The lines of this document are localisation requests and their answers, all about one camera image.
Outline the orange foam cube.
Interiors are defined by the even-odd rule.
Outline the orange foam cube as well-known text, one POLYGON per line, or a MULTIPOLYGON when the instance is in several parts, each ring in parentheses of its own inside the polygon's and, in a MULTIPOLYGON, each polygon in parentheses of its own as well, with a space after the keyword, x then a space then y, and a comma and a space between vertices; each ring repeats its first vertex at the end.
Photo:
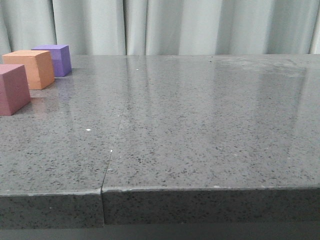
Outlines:
POLYGON ((17 50, 2 55, 4 64, 22 64, 25 67, 30 90, 42 90, 55 81, 51 53, 48 50, 17 50))

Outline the purple foam cube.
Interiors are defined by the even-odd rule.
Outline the purple foam cube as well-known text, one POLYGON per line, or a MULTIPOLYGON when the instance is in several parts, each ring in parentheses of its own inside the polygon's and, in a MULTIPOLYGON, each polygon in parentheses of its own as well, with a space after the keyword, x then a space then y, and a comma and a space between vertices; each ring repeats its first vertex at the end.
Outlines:
POLYGON ((70 48, 67 44, 47 44, 33 47, 35 51, 50 51, 54 76, 65 77, 72 71, 70 48))

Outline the grey curtain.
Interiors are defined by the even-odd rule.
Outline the grey curtain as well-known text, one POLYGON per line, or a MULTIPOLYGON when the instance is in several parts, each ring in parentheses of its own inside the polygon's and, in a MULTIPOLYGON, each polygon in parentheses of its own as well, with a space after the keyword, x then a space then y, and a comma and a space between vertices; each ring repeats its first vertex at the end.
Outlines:
POLYGON ((317 0, 3 0, 0 52, 73 55, 318 54, 317 0))

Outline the pink foam cube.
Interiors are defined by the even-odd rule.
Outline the pink foam cube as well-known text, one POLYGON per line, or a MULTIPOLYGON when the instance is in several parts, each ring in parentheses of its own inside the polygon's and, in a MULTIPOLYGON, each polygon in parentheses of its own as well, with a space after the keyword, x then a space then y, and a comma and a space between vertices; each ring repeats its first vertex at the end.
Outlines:
POLYGON ((31 101, 23 64, 0 65, 0 115, 11 116, 31 101))

